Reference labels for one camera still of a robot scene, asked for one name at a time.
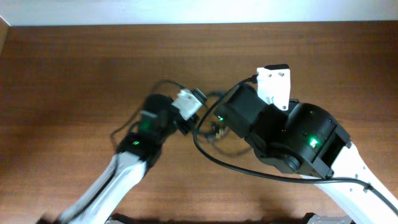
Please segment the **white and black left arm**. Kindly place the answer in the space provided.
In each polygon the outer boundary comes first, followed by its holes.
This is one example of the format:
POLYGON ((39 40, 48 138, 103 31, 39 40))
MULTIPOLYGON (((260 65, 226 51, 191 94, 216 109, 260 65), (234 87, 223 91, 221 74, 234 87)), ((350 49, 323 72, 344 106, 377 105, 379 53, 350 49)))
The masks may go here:
POLYGON ((124 196, 154 166, 162 145, 176 131, 189 133, 206 97, 182 90, 176 99, 149 95, 141 110, 138 130, 129 130, 117 145, 109 166, 93 185, 54 223, 106 223, 124 196))

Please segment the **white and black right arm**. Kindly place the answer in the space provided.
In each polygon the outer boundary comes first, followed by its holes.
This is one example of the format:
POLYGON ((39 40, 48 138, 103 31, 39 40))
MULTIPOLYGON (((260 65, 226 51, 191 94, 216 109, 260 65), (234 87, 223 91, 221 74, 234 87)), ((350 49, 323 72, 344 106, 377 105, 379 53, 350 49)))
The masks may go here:
POLYGON ((323 108, 291 100, 287 87, 240 84, 214 114, 281 173, 280 181, 316 185, 356 223, 397 222, 397 199, 323 108))

